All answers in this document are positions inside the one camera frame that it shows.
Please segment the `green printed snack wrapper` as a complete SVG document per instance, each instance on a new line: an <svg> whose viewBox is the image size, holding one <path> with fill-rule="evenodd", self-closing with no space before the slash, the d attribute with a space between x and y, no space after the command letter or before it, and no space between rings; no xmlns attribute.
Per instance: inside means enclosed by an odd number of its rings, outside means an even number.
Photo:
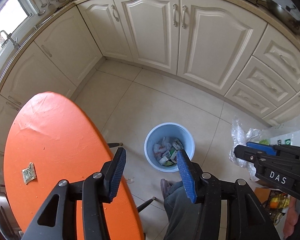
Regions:
<svg viewBox="0 0 300 240"><path fill-rule="evenodd" d="M37 179L36 170L33 162L30 162L27 168L22 169L22 176L25 185Z"/></svg>

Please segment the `blue trash bin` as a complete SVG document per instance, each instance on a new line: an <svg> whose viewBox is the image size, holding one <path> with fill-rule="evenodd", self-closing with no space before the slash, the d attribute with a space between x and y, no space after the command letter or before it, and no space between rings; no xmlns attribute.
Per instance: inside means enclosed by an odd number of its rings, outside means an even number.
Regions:
<svg viewBox="0 0 300 240"><path fill-rule="evenodd" d="M180 124L166 122L154 127L147 135L144 153L149 164L158 171L178 171L177 153L185 150L190 159L194 156L195 144L191 133Z"/></svg>

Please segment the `cream kitchen cabinets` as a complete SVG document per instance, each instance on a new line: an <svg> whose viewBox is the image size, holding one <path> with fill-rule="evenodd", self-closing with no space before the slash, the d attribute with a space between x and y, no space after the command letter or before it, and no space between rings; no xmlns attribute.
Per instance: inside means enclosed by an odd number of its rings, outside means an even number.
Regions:
<svg viewBox="0 0 300 240"><path fill-rule="evenodd" d="M300 40L240 0L81 0L17 50L0 78L0 152L35 94L74 95L103 58L196 83L276 126L300 115Z"/></svg>

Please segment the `white rice bag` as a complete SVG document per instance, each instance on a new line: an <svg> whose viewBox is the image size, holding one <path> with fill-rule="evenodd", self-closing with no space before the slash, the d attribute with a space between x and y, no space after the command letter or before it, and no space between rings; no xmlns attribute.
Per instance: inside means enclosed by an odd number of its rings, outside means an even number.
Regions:
<svg viewBox="0 0 300 240"><path fill-rule="evenodd" d="M256 139L264 145L292 145L300 146L300 130L293 131L292 128L269 128L262 131L259 139Z"/></svg>

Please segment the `clear bubble wrap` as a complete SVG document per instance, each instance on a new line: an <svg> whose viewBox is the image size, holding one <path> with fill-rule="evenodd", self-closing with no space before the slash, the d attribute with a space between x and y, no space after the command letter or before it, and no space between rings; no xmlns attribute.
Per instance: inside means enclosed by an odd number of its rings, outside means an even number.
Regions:
<svg viewBox="0 0 300 240"><path fill-rule="evenodd" d="M249 141L259 142L261 141L262 131L260 129L250 128L247 132L244 131L242 122L239 120L238 116L234 116L231 124L231 138L233 142L233 147L229 153L229 159L235 165L245 168L249 172L250 180L253 182L259 181L255 176L256 168L254 165L246 160L239 159L235 156L234 150L238 145L247 146Z"/></svg>

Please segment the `yellow oil bottle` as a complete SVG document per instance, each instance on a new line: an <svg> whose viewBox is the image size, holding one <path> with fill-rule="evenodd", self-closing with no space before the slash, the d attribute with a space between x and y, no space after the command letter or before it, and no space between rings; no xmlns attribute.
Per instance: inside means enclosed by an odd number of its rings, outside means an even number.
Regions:
<svg viewBox="0 0 300 240"><path fill-rule="evenodd" d="M266 202L266 211L274 225L279 224L288 211L290 196L279 191L271 191Z"/></svg>

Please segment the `cardboard box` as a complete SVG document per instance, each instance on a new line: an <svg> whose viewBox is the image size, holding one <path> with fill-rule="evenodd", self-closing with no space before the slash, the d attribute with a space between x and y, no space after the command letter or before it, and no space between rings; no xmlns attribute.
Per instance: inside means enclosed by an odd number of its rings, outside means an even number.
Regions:
<svg viewBox="0 0 300 240"><path fill-rule="evenodd" d="M266 202L269 199L271 189L256 187L254 190L255 195L261 203Z"/></svg>

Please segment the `person's grey trouser leg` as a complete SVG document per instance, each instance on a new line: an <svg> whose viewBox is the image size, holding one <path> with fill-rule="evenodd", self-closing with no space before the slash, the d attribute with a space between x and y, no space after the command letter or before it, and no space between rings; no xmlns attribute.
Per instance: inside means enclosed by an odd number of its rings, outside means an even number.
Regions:
<svg viewBox="0 0 300 240"><path fill-rule="evenodd" d="M200 205L191 203L183 182L160 181L168 227L164 239L193 239L198 225Z"/></svg>

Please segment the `wooden chair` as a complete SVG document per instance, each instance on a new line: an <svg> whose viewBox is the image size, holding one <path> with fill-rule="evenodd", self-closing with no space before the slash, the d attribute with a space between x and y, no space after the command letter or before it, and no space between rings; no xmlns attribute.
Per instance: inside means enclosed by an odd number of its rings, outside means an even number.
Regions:
<svg viewBox="0 0 300 240"><path fill-rule="evenodd" d="M0 183L0 232L5 239L21 239L23 232L12 212L5 185Z"/></svg>

